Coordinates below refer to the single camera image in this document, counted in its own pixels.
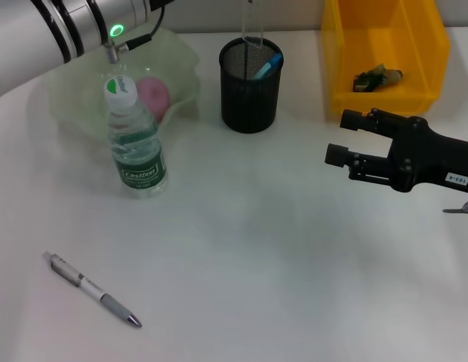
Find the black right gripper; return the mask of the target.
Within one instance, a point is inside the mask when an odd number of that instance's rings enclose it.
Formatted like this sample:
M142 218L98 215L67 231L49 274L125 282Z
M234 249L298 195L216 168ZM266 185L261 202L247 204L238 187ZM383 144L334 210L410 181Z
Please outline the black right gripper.
M345 109L340 128L393 139L388 154L391 163L387 158L328 144L325 163L347 166L351 180L391 186L398 192L410 192L416 185L429 183L468 193L468 142L436 133L425 119L379 109L366 115Z

